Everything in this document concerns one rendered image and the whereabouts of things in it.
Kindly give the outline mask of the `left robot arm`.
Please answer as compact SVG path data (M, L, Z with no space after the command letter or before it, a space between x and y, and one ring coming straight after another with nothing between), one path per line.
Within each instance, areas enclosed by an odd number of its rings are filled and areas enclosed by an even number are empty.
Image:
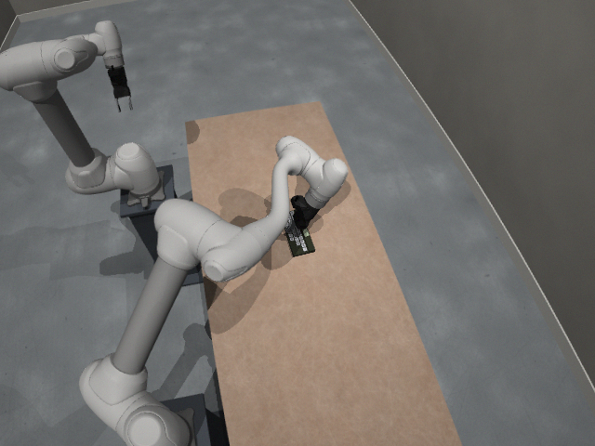
M2 52L0 87L33 102L70 158L65 173L70 190L84 195L130 190L128 206L142 203L149 208L150 202L165 200L165 172L157 172L151 155L138 143L126 143L112 156L91 148L57 89L58 80L88 69L97 52L104 58L122 54L119 32L110 20L98 22L91 34L32 42Z

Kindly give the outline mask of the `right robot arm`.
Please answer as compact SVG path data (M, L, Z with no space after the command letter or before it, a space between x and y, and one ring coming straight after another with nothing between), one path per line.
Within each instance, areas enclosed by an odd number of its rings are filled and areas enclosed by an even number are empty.
M146 391L145 366L190 269L201 262L215 282L243 275L266 255L287 224L287 175L304 177L322 201L335 196L348 175L343 161L325 161L292 136L277 142L276 153L271 211L258 221L240 228L183 199L168 199L157 208L158 257L120 343L114 353L88 364L79 380L88 407L127 446L196 446L194 409L167 410Z

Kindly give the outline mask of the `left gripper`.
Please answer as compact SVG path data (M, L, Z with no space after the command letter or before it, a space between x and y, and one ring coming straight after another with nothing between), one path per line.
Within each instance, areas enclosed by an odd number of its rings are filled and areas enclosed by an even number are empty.
M121 112L120 106L118 104L118 99L122 97L127 97L129 100L130 110L133 110L131 104L131 93L129 91L129 87L127 86L127 79L126 79L126 72L124 66L124 58L123 54L106 57L103 58L105 67L108 70L108 75L110 76L111 83L113 86L113 94L114 94L114 101L116 101L116 105L118 111ZM111 66L112 65L112 66ZM119 85L120 84L120 85Z

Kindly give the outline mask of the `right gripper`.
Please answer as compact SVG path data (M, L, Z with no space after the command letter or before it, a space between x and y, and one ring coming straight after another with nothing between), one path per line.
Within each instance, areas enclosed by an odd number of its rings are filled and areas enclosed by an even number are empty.
M324 208L329 200L322 201L316 198L312 194L310 187L304 198L301 195L296 195L290 201L293 208L297 209L297 211L293 214L294 220L290 220L285 232L291 232L295 226L299 230L305 230L309 226L310 221L320 209Z

